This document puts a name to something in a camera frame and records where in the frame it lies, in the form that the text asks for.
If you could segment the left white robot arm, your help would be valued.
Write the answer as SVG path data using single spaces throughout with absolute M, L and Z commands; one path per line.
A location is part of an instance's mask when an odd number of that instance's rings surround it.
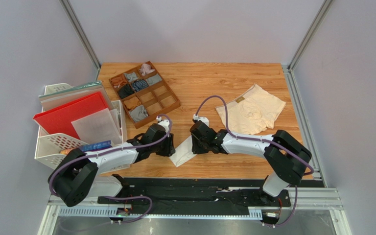
M 68 207 L 90 197 L 119 195 L 123 180 L 118 175 L 102 174 L 143 161 L 151 154 L 170 157 L 175 153 L 171 127 L 169 120 L 162 120 L 115 147 L 87 152 L 73 149 L 49 176 L 50 192 Z

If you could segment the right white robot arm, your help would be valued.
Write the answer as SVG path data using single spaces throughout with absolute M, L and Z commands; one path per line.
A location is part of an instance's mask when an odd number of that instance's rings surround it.
M 253 136 L 229 132 L 218 132 L 204 122 L 196 120 L 190 129 L 194 154 L 246 154 L 262 157 L 273 169 L 261 187 L 268 196 L 277 197 L 287 186 L 297 186 L 309 170 L 311 152 L 285 130 L 273 135 Z

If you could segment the white underwear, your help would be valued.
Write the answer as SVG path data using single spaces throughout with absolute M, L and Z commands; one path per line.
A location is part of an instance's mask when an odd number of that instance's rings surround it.
M 180 167 L 196 156 L 192 151 L 192 147 L 192 137 L 188 137 L 175 148 L 175 153 L 169 159 L 176 167 Z

